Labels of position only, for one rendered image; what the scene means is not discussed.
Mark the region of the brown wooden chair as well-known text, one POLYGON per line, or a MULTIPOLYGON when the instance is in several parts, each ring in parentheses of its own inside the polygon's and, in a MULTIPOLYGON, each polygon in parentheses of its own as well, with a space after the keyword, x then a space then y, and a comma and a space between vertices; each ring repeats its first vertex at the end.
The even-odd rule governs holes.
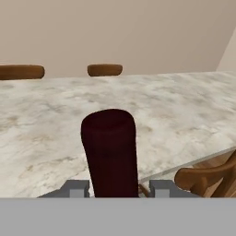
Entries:
MULTIPOLYGON (((196 197, 205 197, 207 189, 218 183, 210 197, 226 197, 236 182, 236 150, 221 165, 211 168, 180 168, 172 180, 180 189, 196 197)), ((144 184, 138 185, 138 192, 150 197, 150 189, 144 184)))
POLYGON ((0 80, 41 79, 44 75, 42 65, 0 65, 0 80))
POLYGON ((91 77, 119 76, 123 72, 123 66, 117 64, 97 64, 88 66, 88 74, 91 77))

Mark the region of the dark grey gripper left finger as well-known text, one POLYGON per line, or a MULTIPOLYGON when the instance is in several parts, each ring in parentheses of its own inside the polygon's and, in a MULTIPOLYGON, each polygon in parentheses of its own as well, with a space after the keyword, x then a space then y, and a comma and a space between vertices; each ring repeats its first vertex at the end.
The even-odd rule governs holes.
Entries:
POLYGON ((49 198, 86 198, 89 197, 89 180, 67 180, 59 189, 42 195, 49 198))

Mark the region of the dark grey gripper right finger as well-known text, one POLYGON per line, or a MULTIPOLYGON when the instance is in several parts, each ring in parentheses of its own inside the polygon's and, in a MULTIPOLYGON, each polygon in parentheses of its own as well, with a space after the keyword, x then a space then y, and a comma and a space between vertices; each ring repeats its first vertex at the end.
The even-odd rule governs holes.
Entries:
POLYGON ((196 195, 180 189, 172 180, 150 180, 150 197, 154 198, 186 198, 196 195))

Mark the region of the dark red wine bottle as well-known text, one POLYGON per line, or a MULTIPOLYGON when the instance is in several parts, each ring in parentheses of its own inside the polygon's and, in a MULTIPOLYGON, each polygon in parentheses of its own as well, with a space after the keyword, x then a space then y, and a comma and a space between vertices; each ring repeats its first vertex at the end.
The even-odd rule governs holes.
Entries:
POLYGON ((138 197, 136 124, 124 110, 83 119, 81 139, 96 197, 138 197))

